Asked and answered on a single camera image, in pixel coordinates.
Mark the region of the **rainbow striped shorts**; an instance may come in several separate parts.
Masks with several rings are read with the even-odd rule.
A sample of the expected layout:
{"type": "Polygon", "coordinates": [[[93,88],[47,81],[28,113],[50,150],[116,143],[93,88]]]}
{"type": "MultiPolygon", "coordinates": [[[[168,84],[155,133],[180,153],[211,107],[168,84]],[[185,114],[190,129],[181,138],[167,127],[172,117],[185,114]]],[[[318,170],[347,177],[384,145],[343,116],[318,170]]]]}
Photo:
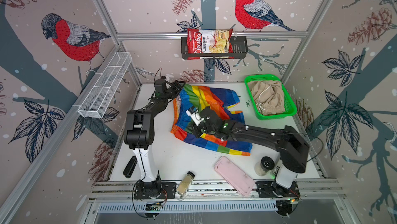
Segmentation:
{"type": "Polygon", "coordinates": [[[229,111],[240,103],[234,90],[186,84],[173,100],[171,133],[188,144],[219,153],[250,156],[252,144],[229,137],[232,125],[244,123],[242,111],[229,111]]]}

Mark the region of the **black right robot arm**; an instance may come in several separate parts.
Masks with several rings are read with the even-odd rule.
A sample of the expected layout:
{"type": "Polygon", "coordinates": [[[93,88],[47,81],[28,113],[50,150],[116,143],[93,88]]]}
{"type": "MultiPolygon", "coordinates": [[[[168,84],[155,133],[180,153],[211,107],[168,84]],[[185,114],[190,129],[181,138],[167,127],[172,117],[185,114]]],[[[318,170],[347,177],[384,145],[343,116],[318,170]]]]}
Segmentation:
{"type": "Polygon", "coordinates": [[[245,141],[277,151],[282,161],[275,179],[278,186],[288,189],[298,174],[306,172],[310,147],[292,126],[266,129],[235,120],[222,120],[210,107],[201,111],[191,107],[186,114],[194,122],[192,129],[196,137],[209,134],[221,141],[245,141]]]}

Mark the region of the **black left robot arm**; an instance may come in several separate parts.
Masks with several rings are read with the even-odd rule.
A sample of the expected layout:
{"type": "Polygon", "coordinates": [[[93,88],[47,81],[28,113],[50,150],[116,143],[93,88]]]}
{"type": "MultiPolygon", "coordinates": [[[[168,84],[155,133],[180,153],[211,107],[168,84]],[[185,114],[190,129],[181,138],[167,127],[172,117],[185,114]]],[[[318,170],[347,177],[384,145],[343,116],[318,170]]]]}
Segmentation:
{"type": "Polygon", "coordinates": [[[169,82],[165,78],[157,79],[147,104],[127,112],[123,140],[136,157],[141,172],[140,180],[144,183],[155,182],[160,177],[151,151],[155,139],[154,119],[179,96],[185,84],[180,80],[169,82]]]}

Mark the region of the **beige shorts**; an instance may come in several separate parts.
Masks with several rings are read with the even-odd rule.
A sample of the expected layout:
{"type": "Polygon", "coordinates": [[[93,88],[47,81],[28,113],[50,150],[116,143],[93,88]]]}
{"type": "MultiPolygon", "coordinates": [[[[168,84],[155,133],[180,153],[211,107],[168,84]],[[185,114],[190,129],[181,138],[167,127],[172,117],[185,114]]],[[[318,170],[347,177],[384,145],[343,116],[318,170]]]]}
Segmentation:
{"type": "Polygon", "coordinates": [[[260,114],[271,116],[285,112],[284,92],[280,81],[251,81],[248,82],[248,88],[260,114]]]}

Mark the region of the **red Chuba chips bag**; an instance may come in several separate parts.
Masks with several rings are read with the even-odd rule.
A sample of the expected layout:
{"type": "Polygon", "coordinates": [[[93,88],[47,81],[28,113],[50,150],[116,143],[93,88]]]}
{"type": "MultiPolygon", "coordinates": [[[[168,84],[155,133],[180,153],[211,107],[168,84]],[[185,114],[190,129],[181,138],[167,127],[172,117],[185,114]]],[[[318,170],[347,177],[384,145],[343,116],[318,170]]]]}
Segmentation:
{"type": "Polygon", "coordinates": [[[188,29],[187,48],[190,55],[232,53],[230,44],[233,29],[188,29]]]}

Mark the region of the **pink rectangular case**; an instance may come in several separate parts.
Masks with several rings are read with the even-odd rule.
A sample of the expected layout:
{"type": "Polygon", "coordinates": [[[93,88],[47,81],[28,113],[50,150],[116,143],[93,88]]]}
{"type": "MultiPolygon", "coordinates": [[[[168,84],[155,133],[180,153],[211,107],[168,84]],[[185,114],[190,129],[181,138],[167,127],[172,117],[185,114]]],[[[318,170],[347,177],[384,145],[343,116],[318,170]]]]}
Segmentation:
{"type": "Polygon", "coordinates": [[[254,179],[227,157],[220,157],[214,165],[214,170],[242,196],[248,197],[251,194],[255,185],[254,179]]]}

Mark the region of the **spice jar black lid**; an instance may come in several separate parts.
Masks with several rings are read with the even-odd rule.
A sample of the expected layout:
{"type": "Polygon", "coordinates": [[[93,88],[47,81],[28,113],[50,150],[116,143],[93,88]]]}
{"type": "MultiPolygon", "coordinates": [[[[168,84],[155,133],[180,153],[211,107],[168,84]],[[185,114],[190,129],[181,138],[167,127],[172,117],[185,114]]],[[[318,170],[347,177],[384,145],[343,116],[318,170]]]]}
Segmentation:
{"type": "Polygon", "coordinates": [[[188,191],[188,188],[192,184],[192,181],[195,178],[195,174],[191,171],[188,171],[184,178],[181,180],[180,184],[178,185],[176,192],[179,194],[179,198],[183,199],[188,191]]]}

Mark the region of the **green plastic basket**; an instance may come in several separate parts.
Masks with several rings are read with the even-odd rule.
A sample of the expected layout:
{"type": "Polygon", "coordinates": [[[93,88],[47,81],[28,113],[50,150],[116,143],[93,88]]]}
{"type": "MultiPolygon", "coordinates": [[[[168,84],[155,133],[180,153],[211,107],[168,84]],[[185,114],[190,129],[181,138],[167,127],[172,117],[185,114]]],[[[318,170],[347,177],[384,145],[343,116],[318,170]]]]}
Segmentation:
{"type": "Polygon", "coordinates": [[[252,103],[255,115],[258,119],[260,119],[260,120],[282,119],[282,118],[293,116],[296,114],[297,107],[294,104],[290,95],[288,94],[283,83],[282,83],[282,88],[283,88],[283,92],[284,92],[285,112],[281,113],[281,114],[271,115],[271,116],[264,116],[264,115],[260,114],[259,111],[257,110],[257,108],[255,107],[253,97],[252,97],[251,93],[249,92],[249,88],[248,88],[248,82],[257,81],[257,80],[277,80],[280,82],[281,82],[281,80],[277,76],[272,75],[272,74],[250,75],[245,78],[245,86],[247,88],[247,93],[248,93],[250,101],[252,103]]]}

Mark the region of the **black remote-like object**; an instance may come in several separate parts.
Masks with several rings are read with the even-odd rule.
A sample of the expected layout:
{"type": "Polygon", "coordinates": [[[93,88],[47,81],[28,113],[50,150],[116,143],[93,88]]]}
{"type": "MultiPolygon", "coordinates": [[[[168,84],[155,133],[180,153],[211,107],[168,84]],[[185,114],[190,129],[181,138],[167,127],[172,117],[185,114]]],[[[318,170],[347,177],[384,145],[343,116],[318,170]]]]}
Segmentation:
{"type": "Polygon", "coordinates": [[[133,156],[129,160],[129,162],[127,163],[127,165],[126,165],[126,167],[125,167],[125,169],[123,171],[123,175],[125,176],[125,178],[127,178],[127,179],[131,178],[131,176],[132,176],[132,174],[133,174],[133,172],[135,170],[135,167],[137,165],[137,162],[138,161],[137,161],[136,156],[133,156]]]}

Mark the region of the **black wall basket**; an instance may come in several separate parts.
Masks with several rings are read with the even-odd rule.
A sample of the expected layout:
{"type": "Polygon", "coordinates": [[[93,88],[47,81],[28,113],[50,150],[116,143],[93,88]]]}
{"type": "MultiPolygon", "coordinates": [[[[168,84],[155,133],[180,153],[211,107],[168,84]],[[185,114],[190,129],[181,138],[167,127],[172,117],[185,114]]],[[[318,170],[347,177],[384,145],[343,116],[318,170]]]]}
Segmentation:
{"type": "Polygon", "coordinates": [[[187,37],[182,37],[181,54],[185,60],[199,59],[244,59],[248,53],[247,37],[232,37],[230,40],[232,52],[217,54],[190,54],[188,53],[187,37]]]}

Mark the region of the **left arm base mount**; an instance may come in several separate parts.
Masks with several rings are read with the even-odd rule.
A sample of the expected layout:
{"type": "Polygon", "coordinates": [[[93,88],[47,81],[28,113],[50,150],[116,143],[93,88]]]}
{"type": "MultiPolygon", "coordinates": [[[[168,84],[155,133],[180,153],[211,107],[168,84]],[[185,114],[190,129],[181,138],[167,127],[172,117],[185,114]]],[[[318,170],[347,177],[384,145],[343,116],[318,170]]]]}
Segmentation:
{"type": "Polygon", "coordinates": [[[175,182],[137,182],[133,190],[133,200],[175,199],[175,182]]]}

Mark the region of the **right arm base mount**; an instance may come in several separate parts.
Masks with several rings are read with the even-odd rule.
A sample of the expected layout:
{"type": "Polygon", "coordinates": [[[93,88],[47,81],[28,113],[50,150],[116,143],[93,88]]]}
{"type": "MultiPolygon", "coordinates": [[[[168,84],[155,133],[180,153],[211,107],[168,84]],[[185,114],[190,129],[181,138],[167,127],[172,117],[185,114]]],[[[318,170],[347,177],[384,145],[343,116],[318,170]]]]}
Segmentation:
{"type": "Polygon", "coordinates": [[[296,198],[300,199],[300,192],[296,181],[290,188],[284,188],[275,180],[256,181],[256,191],[260,198],[296,198]]]}

